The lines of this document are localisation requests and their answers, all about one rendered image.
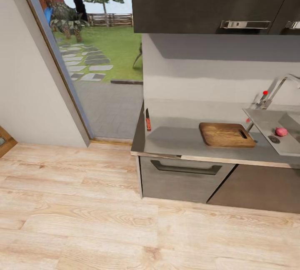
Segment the vidalia onion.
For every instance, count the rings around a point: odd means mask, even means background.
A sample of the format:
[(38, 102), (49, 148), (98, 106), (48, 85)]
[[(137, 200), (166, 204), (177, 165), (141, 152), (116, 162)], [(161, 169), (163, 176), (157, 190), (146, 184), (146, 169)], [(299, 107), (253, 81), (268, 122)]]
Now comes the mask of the vidalia onion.
[(280, 137), (284, 137), (287, 135), (288, 131), (285, 128), (276, 128), (275, 133)]

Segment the cutting board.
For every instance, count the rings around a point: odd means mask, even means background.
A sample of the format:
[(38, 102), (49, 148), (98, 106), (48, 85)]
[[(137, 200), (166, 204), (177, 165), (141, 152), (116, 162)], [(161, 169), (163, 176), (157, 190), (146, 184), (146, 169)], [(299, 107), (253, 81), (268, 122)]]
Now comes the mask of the cutting board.
[(256, 146), (241, 124), (200, 123), (202, 136), (208, 146), (250, 147)]

